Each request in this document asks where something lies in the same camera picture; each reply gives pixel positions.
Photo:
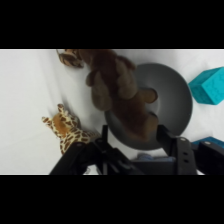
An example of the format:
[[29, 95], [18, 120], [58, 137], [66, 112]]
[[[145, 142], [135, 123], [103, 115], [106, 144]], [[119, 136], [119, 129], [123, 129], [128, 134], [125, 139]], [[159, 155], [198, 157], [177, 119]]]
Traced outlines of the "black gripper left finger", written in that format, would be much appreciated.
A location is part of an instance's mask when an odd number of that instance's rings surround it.
[[71, 129], [60, 136], [62, 157], [51, 175], [83, 175], [89, 166], [95, 165], [101, 175], [131, 175], [133, 163], [118, 149], [108, 143], [108, 127], [101, 133]]

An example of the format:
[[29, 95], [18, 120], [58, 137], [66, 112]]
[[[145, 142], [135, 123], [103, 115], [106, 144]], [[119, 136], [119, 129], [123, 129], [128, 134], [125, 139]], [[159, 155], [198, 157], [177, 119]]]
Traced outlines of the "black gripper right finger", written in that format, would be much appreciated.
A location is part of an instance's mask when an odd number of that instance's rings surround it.
[[190, 142], [159, 125], [156, 139], [169, 157], [175, 159], [178, 175], [224, 175], [224, 143], [212, 137]]

